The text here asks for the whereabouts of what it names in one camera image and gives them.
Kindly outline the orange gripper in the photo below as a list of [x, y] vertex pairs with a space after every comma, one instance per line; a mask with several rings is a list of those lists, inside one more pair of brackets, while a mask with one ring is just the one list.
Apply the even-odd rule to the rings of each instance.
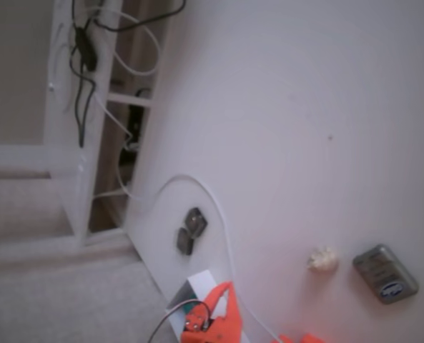
[[239, 343], [242, 338], [242, 318], [237, 301], [237, 294], [232, 282], [223, 282], [214, 287], [204, 299], [209, 313], [213, 313], [218, 301], [228, 290], [227, 312], [212, 320], [204, 330], [207, 316], [205, 307], [194, 307], [185, 318], [184, 330], [180, 342], [226, 342]]

